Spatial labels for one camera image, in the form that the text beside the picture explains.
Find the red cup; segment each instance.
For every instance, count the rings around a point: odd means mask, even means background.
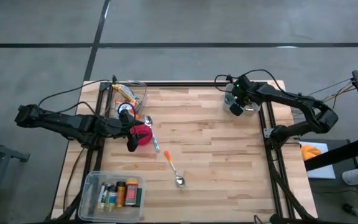
[[[153,131],[146,124],[141,124],[141,125],[134,126],[131,129],[131,134],[137,134],[139,136],[145,135],[144,137],[138,140],[139,145],[144,146],[147,143],[149,143],[150,140],[152,139]]]

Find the orange handle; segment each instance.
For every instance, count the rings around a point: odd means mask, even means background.
[[[164,152],[164,156],[171,162],[171,156],[169,155],[168,151]]]

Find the spoon with orange handle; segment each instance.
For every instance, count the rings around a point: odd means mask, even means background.
[[[178,187],[184,187],[185,179],[181,175],[178,174],[177,170],[175,169],[175,166],[173,166],[171,155],[169,154],[168,151],[165,151],[164,156],[168,159],[173,171],[175,172],[175,183],[177,184]]]

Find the spoon head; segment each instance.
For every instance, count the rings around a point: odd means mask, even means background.
[[[175,183],[177,184],[178,187],[184,187],[185,186],[185,179],[178,175],[176,178],[175,178]]]
[[[145,116],[144,116],[144,123],[145,123],[146,125],[152,125],[152,124],[153,124],[153,120],[152,120],[152,118],[151,118],[149,115],[145,115]]]

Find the metal bracket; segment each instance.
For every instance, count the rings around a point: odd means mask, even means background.
[[[270,134],[272,133],[273,128],[264,128],[264,136],[265,138],[269,138]]]
[[[111,82],[101,82],[99,85],[99,91],[106,90],[111,85]]]

